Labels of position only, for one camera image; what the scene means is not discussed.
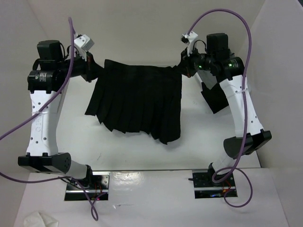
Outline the black pleated skirt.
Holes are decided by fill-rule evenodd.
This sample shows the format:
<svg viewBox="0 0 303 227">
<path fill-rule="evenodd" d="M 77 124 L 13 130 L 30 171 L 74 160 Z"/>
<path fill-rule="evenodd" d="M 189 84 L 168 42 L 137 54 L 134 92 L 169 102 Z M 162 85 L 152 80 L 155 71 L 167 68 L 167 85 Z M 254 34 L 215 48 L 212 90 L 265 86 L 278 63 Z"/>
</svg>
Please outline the black pleated skirt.
<svg viewBox="0 0 303 227">
<path fill-rule="evenodd" d="M 181 136 L 182 74 L 177 66 L 126 65 L 106 59 L 86 115 L 110 131 L 145 132 L 163 144 Z"/>
</svg>

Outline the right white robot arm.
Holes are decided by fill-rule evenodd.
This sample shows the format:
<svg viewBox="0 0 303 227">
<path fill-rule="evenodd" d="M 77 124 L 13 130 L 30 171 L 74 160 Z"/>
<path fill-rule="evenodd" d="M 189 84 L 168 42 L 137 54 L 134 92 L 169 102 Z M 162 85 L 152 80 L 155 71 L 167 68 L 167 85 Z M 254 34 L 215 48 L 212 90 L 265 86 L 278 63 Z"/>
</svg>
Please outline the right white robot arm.
<svg viewBox="0 0 303 227">
<path fill-rule="evenodd" d="M 228 106 L 232 114 L 235 135 L 223 141 L 223 154 L 208 168 L 208 182 L 218 186 L 233 173 L 242 156 L 261 148 L 271 140 L 272 134 L 259 121 L 249 93 L 247 64 L 231 52 L 228 35 L 207 35 L 205 53 L 196 47 L 199 42 L 196 33 L 182 35 L 181 41 L 186 48 L 178 68 L 188 77 L 199 75 L 202 95 L 213 113 Z"/>
</svg>

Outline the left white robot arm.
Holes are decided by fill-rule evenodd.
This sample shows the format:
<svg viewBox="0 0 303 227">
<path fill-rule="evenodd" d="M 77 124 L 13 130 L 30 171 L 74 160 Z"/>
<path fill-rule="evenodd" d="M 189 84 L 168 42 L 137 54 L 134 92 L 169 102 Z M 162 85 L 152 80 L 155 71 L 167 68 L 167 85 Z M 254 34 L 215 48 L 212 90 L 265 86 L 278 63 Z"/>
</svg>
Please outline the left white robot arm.
<svg viewBox="0 0 303 227">
<path fill-rule="evenodd" d="M 30 141 L 26 154 L 18 157 L 20 167 L 32 172 L 71 176 L 83 189 L 93 186 L 93 171 L 89 165 L 74 162 L 69 153 L 59 152 L 56 129 L 69 79 L 82 76 L 91 82 L 101 70 L 89 52 L 93 45 L 85 35 L 76 38 L 74 46 L 66 51 L 58 40 L 37 44 L 39 57 L 27 77 L 33 116 Z"/>
</svg>

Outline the black skirt in basket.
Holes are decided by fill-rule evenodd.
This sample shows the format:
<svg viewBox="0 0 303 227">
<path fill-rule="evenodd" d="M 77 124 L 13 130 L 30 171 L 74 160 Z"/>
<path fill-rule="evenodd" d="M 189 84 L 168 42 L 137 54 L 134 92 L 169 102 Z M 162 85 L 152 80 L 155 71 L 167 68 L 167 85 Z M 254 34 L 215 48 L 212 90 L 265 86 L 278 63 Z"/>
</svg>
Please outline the black skirt in basket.
<svg viewBox="0 0 303 227">
<path fill-rule="evenodd" d="M 204 82 L 202 82 L 201 85 L 202 85 L 201 94 L 205 99 L 205 101 L 207 102 L 213 114 L 216 114 L 217 112 L 229 106 L 225 93 L 219 84 L 216 84 L 211 89 L 207 88 Z"/>
</svg>

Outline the crumpled white tissue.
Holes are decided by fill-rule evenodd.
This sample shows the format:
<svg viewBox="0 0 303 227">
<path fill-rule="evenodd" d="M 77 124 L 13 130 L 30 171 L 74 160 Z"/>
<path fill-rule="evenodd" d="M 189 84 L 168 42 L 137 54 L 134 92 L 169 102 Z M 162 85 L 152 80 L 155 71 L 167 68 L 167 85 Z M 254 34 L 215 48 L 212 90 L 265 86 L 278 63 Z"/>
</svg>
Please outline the crumpled white tissue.
<svg viewBox="0 0 303 227">
<path fill-rule="evenodd" d="M 23 221 L 23 226 L 24 227 L 58 227 L 59 221 L 47 214 L 36 211 L 25 217 Z"/>
</svg>

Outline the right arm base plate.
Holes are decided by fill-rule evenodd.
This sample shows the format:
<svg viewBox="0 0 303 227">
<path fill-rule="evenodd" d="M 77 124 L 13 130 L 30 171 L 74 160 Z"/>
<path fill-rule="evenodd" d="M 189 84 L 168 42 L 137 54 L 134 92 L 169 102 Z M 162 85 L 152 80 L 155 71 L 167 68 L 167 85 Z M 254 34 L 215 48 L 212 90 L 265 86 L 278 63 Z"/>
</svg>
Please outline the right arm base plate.
<svg viewBox="0 0 303 227">
<path fill-rule="evenodd" d="M 237 197 L 236 184 L 231 175 L 222 183 L 215 184 L 207 170 L 193 170 L 192 176 L 188 179 L 193 183 L 196 199 Z"/>
</svg>

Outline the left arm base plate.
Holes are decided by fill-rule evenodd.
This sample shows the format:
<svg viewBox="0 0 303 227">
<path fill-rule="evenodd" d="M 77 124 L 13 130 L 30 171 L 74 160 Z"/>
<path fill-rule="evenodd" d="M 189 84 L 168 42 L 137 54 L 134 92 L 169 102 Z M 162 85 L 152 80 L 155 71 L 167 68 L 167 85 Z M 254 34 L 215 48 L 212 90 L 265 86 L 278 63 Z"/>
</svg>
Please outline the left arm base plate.
<svg viewBox="0 0 303 227">
<path fill-rule="evenodd" d="M 94 171 L 90 179 L 64 180 L 66 183 L 65 201 L 86 201 L 87 197 L 78 184 L 82 185 L 89 199 L 107 201 L 110 172 Z"/>
</svg>

